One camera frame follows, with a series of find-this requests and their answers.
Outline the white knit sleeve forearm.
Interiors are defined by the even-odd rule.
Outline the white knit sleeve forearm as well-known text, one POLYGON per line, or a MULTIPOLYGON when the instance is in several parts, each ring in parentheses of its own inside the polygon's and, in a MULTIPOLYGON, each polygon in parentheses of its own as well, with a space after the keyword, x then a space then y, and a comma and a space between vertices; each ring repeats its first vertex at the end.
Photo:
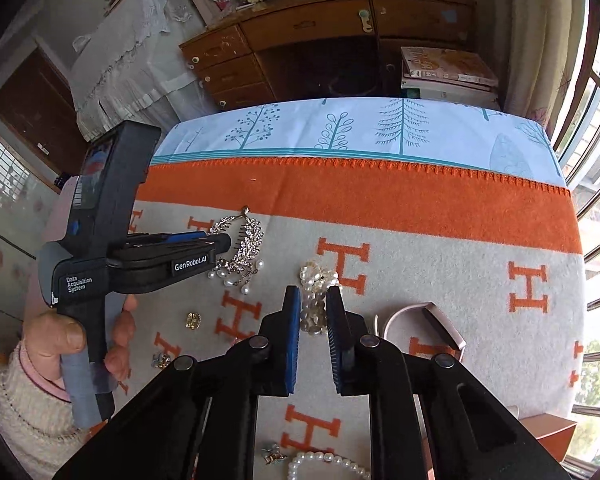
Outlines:
POLYGON ((50 479, 87 440, 63 388, 33 367, 23 342, 0 363, 0 436, 33 479, 50 479))

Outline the person's left hand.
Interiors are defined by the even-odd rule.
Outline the person's left hand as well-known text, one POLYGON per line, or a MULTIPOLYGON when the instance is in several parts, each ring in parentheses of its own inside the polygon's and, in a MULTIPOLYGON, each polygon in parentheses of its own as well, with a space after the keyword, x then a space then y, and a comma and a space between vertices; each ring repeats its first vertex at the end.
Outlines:
MULTIPOLYGON (((106 370, 118 382, 124 382, 130 376, 129 345, 136 332, 133 318, 136 308, 137 299, 126 296, 112 329, 114 344, 104 359, 106 370)), ((85 347, 83 327, 72 318, 48 309, 24 323, 20 363, 35 385, 60 398, 59 391, 65 390, 60 357, 80 353, 85 347)))

